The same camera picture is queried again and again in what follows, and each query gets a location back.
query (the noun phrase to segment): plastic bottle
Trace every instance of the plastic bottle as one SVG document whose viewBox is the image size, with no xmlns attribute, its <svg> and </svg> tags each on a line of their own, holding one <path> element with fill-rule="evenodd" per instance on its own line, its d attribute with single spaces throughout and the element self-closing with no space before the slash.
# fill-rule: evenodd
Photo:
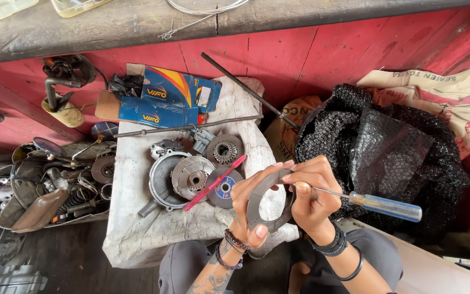
<svg viewBox="0 0 470 294">
<path fill-rule="evenodd" d="M 37 4 L 39 0 L 0 0 L 0 19 Z"/>
<path fill-rule="evenodd" d="M 62 17 L 72 17 L 112 0 L 51 0 L 55 10 Z"/>
</svg>

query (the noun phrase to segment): person's left hand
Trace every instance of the person's left hand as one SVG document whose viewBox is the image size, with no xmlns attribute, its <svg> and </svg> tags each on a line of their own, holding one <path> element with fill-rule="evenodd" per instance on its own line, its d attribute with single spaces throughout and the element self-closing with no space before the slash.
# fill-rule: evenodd
<svg viewBox="0 0 470 294">
<path fill-rule="evenodd" d="M 251 248 L 259 248 L 264 244 L 264 241 L 266 241 L 268 232 L 267 227 L 263 224 L 257 225 L 251 231 L 248 229 L 246 211 L 248 209 L 248 197 L 250 196 L 251 190 L 254 190 L 267 176 L 279 171 L 283 167 L 288 169 L 293 165 L 293 161 L 286 163 L 277 162 L 233 185 L 231 189 L 231 199 L 238 219 L 232 222 L 230 230 L 233 231 L 233 236 L 243 244 L 249 245 Z"/>
</svg>

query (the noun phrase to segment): blue box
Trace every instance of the blue box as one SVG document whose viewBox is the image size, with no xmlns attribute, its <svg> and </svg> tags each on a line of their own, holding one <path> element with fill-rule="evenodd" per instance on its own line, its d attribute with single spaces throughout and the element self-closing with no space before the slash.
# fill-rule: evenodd
<svg viewBox="0 0 470 294">
<path fill-rule="evenodd" d="M 184 108 L 139 97 L 123 97 L 119 119 L 133 120 L 156 128 L 197 124 L 199 108 Z"/>
<path fill-rule="evenodd" d="M 205 78 L 145 65 L 142 98 L 201 112 L 215 109 L 221 85 Z"/>
</svg>

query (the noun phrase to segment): red toothbrush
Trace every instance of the red toothbrush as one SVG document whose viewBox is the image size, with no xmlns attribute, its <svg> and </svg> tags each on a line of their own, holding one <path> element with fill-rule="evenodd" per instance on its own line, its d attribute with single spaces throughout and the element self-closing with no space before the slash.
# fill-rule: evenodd
<svg viewBox="0 0 470 294">
<path fill-rule="evenodd" d="M 184 210 L 189 211 L 195 204 L 199 203 L 199 201 L 204 196 L 206 196 L 206 194 L 208 194 L 211 190 L 213 190 L 213 188 L 215 188 L 215 186 L 217 186 L 224 177 L 226 177 L 229 173 L 231 173 L 232 170 L 236 169 L 247 157 L 248 157 L 247 155 L 243 155 L 239 157 L 239 159 L 235 160 L 233 165 L 228 170 L 226 170 L 226 172 L 223 173 L 222 176 L 218 177 L 212 184 L 210 184 L 199 195 L 195 196 L 195 198 L 193 198 L 193 200 L 190 201 L 190 203 L 186 204 L 186 206 L 184 207 Z"/>
</svg>

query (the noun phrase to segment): bracelet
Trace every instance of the bracelet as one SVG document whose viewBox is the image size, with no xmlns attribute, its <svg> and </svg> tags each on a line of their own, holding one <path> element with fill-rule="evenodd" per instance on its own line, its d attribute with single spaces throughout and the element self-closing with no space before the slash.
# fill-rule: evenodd
<svg viewBox="0 0 470 294">
<path fill-rule="evenodd" d="M 239 240 L 237 240 L 235 238 L 235 236 L 233 236 L 233 233 L 230 231 L 230 229 L 225 229 L 224 230 L 224 236 L 226 236 L 226 238 L 232 240 L 233 244 L 237 245 L 238 247 L 244 249 L 244 250 L 251 250 L 251 247 L 250 246 L 247 246 L 245 244 L 242 244 L 242 242 L 240 242 Z"/>
<path fill-rule="evenodd" d="M 244 250 L 243 252 L 239 251 L 237 247 L 235 247 L 235 244 L 233 244 L 233 241 L 227 236 L 224 236 L 224 239 L 226 239 L 226 242 L 228 242 L 233 247 L 233 249 L 237 250 L 237 252 L 239 252 L 240 254 L 246 254 L 248 252 L 247 250 Z"/>
<path fill-rule="evenodd" d="M 331 222 L 335 227 L 335 239 L 331 244 L 326 246 L 318 246 L 311 237 L 308 238 L 309 243 L 315 250 L 325 256 L 337 256 L 347 248 L 346 233 L 344 233 L 334 222 Z"/>
<path fill-rule="evenodd" d="M 243 260 L 242 257 L 240 257 L 239 263 L 235 266 L 224 264 L 224 262 L 222 262 L 222 258 L 220 257 L 219 247 L 220 247 L 220 243 L 217 244 L 217 246 L 215 247 L 215 257 L 217 258 L 217 261 L 220 265 L 224 266 L 227 270 L 230 270 L 230 271 L 239 270 L 242 268 L 242 260 Z"/>
<path fill-rule="evenodd" d="M 341 280 L 342 282 L 346 282 L 346 281 L 350 281 L 350 280 L 354 279 L 358 275 L 360 270 L 362 270 L 362 266 L 364 265 L 364 257 L 362 256 L 362 251 L 360 251 L 360 249 L 358 249 L 358 247 L 354 247 L 354 248 L 358 251 L 358 255 L 360 255 L 360 263 L 358 264 L 358 267 L 355 270 L 355 272 L 347 278 L 340 278 L 339 276 L 336 275 L 335 271 L 333 271 L 333 275 L 335 275 L 335 277 L 337 279 Z"/>
</svg>

